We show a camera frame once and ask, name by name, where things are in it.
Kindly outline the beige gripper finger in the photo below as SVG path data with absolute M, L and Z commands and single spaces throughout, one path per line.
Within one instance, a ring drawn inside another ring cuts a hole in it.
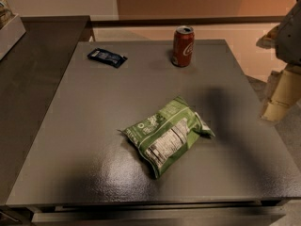
M 301 99 L 301 67 L 288 64 L 281 72 L 272 71 L 264 92 L 261 118 L 281 121 Z

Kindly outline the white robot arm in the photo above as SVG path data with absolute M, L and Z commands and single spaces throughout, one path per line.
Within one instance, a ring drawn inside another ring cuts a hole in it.
M 274 48 L 276 57 L 286 63 L 281 72 L 269 75 L 260 112 L 262 120 L 278 123 L 301 99 L 301 0 L 256 45 Z

